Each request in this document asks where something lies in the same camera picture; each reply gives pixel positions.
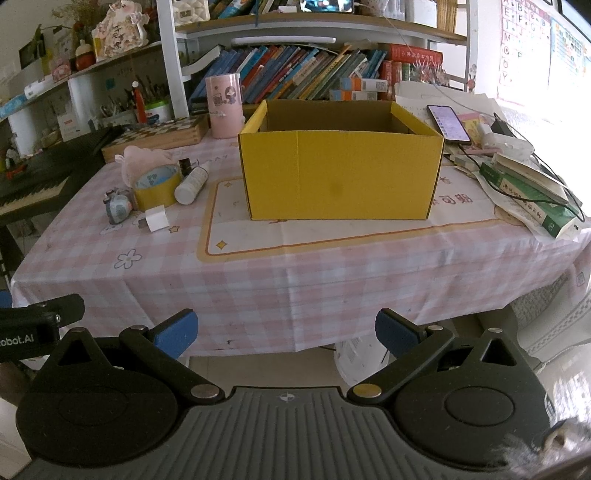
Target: poster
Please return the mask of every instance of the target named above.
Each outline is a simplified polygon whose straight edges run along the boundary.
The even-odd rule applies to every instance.
[[[556,114],[579,109],[583,97],[588,93],[583,89],[585,50],[582,41],[556,20],[552,20],[548,100]]]
[[[548,90],[551,18],[529,0],[501,0],[498,98],[530,105]]]

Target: table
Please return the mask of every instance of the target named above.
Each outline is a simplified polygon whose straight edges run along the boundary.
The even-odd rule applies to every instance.
[[[429,220],[254,222],[236,139],[173,149],[212,160],[190,206],[150,233],[134,215],[110,226],[108,164],[59,213],[12,279],[16,306],[77,292],[97,336],[149,327],[183,308],[199,317],[188,355],[299,351],[363,336],[389,307],[417,324],[504,307],[554,281],[591,240],[538,242],[477,182],[441,168]]]

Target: white box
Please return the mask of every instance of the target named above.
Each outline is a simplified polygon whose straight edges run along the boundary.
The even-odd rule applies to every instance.
[[[72,140],[84,134],[78,124],[75,113],[66,113],[57,116],[57,123],[60,125],[61,138],[64,142]]]

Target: book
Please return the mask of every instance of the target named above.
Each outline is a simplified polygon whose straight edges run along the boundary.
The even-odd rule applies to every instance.
[[[263,98],[265,98],[265,96],[270,97],[271,92],[274,92],[277,89],[277,87],[279,87],[279,84],[281,82],[283,82],[285,80],[285,78],[287,78],[287,76],[294,70],[296,65],[303,58],[305,58],[306,54],[307,54],[307,52],[305,50],[298,48],[298,50],[296,50],[294,52],[294,54],[291,56],[290,59],[288,59],[288,61],[283,65],[283,67],[279,70],[279,72],[277,72],[275,74],[275,76],[269,82],[269,84],[263,89],[261,94],[255,100],[255,103],[260,103],[260,101],[263,100]]]
[[[181,71],[183,72],[183,75],[193,75],[195,73],[202,71],[211,62],[218,59],[222,52],[223,47],[220,45],[216,45],[206,54],[199,57],[199,59],[194,61],[191,65],[187,65],[186,67],[182,68]]]
[[[313,80],[310,84],[304,89],[303,92],[300,93],[298,96],[299,99],[305,100],[308,98],[308,95],[316,88],[316,86],[322,81],[326,75],[329,74],[341,61],[341,59],[345,56],[345,53],[349,49],[348,45],[345,45],[343,49],[339,52],[339,54],[324,68]]]
[[[244,65],[244,67],[240,71],[240,80],[243,85],[246,76],[251,72],[252,68],[258,63],[258,61],[267,52],[267,50],[269,49],[265,46],[255,49],[255,52],[252,55],[251,59],[246,62],[246,65]]]
[[[248,62],[251,61],[251,58],[253,58],[253,56],[258,52],[258,48],[253,48],[248,55],[246,56],[246,58],[243,60],[242,64],[239,65],[239,67],[236,69],[236,73],[242,74],[243,69],[246,67],[246,65],[248,64]]]
[[[304,91],[304,89],[312,82],[316,75],[318,75],[318,73],[320,73],[331,61],[331,55],[328,52],[321,51],[317,56],[317,62],[314,67],[302,75],[301,79],[298,79],[299,83],[296,83],[294,80],[296,87],[287,96],[287,98],[298,98],[298,95]]]
[[[255,0],[232,0],[218,18],[237,17],[250,9]]]
[[[392,101],[394,98],[394,82],[392,81],[392,60],[384,60],[382,62],[382,66],[379,69],[379,77],[380,79],[386,80],[386,82],[388,82],[388,91],[379,92],[378,99]]]
[[[207,70],[205,75],[203,75],[203,78],[199,81],[199,83],[195,87],[195,90],[193,91],[193,93],[189,96],[189,104],[191,104],[195,99],[199,98],[199,93],[201,92],[202,89],[205,88],[205,79],[207,77],[213,76],[213,72],[216,71],[219,64],[221,64],[221,62],[223,62],[224,59],[227,58],[228,55],[230,55],[230,53],[227,50],[222,50],[220,52],[220,56],[217,58],[217,60],[215,60],[211,64],[211,66],[209,67],[209,69]]]
[[[387,92],[388,82],[380,79],[341,78],[341,90],[364,90],[367,92]]]
[[[271,4],[271,8],[269,9],[269,12],[273,12],[273,11],[277,10],[280,5],[281,5],[281,0],[273,0],[273,3]]]
[[[367,64],[368,64],[368,59],[367,57],[364,56],[364,58],[361,60],[361,63],[357,66],[357,68],[351,73],[351,75],[349,75],[350,78],[363,78],[363,71],[365,70]]]
[[[269,68],[261,79],[259,88],[253,93],[252,103],[260,103],[263,97],[272,89],[275,88],[282,73],[285,74],[284,69],[289,69],[293,64],[293,58],[300,52],[301,48],[296,46],[287,47],[283,54],[277,58],[277,61]]]
[[[409,47],[391,43],[388,45],[387,60],[400,61],[402,63],[416,63],[440,67],[443,64],[443,53],[437,50],[428,50],[421,47]]]
[[[344,62],[335,74],[332,76],[329,82],[327,82],[324,88],[320,91],[320,93],[316,96],[317,99],[320,98],[327,98],[329,92],[331,90],[338,90],[339,88],[339,79],[341,77],[348,77],[351,72],[355,69],[355,67],[359,64],[360,58],[359,56],[363,55],[359,49],[355,50],[352,54],[350,54],[349,58],[346,62]]]
[[[236,56],[236,59],[233,61],[232,65],[228,69],[227,73],[236,73],[238,71],[238,68],[240,67],[240,65],[242,65],[242,63],[244,62],[244,59],[246,58],[246,56],[249,54],[249,52],[251,50],[252,50],[252,47],[248,47],[242,51],[239,51],[238,52],[239,55]]]
[[[245,98],[248,103],[254,103],[261,90],[271,81],[275,71],[283,65],[287,57],[291,55],[295,47],[282,45],[277,52],[269,59],[259,75],[251,82],[249,92],[245,92]]]
[[[318,53],[318,48],[313,48],[309,52],[307,52],[306,56],[298,62],[294,68],[289,72],[285,79],[280,80],[279,85],[271,92],[269,95],[270,99],[279,98],[291,85],[293,85],[293,79],[297,75],[297,73],[308,65],[311,61],[314,61],[314,56]]]
[[[359,92],[357,90],[331,90],[330,100],[377,100],[378,92]]]
[[[371,78],[371,79],[378,78],[379,68],[381,67],[384,58],[386,58],[386,51],[379,50],[378,59],[373,67],[373,70],[371,70],[371,72],[369,73],[369,78]]]
[[[271,8],[272,4],[273,4],[273,0],[259,0],[259,10],[258,10],[259,15],[266,14],[269,11],[269,8]]]
[[[402,63],[399,61],[390,61],[392,62],[392,84],[396,85],[402,82]]]
[[[368,54],[368,63],[363,71],[363,78],[369,78],[369,73],[374,70],[374,65],[378,61],[379,50],[371,50]]]
[[[267,61],[276,51],[277,47],[275,45],[271,45],[267,48],[267,51],[261,56],[261,58],[259,58],[258,61],[252,66],[251,71],[248,75],[246,75],[246,78],[244,78],[242,82],[242,86],[245,89],[250,85],[253,77],[259,72],[260,67],[265,66],[265,63],[267,63]]]
[[[531,187],[527,183],[495,169],[488,161],[480,165],[480,174],[503,192],[532,200],[553,201],[539,190]],[[563,205],[555,203],[534,203],[523,202],[514,199],[515,202],[523,207],[544,229],[554,238],[559,238],[568,233],[577,233],[579,227],[576,225],[576,217],[573,212]]]
[[[555,202],[569,202],[564,187],[549,175],[499,153],[495,153],[492,162],[497,170],[508,173],[509,175],[524,181],[531,187],[538,189],[546,196],[553,199]]]
[[[251,103],[248,99],[261,86],[263,76],[269,71],[269,68],[272,67],[272,65],[277,61],[277,58],[279,58],[279,56],[282,55],[283,52],[285,52],[285,46],[281,45],[275,50],[273,55],[267,60],[267,62],[264,65],[259,65],[257,73],[252,78],[250,84],[244,91],[244,99],[247,103]]]
[[[220,0],[209,14],[211,20],[217,20],[232,0]]]
[[[342,66],[349,61],[351,58],[351,54],[347,53],[343,56],[342,59],[339,60],[337,64],[335,64],[334,68],[331,71],[327,72],[325,77],[318,82],[318,85],[312,92],[308,95],[308,100],[318,100],[323,97],[324,91],[328,94],[331,82],[337,78],[336,75],[338,74],[339,70]]]

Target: tape roll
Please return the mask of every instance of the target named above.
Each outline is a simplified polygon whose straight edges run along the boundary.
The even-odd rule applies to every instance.
[[[145,212],[150,208],[176,203],[174,189],[181,183],[178,165],[161,165],[144,173],[134,183],[138,208]]]

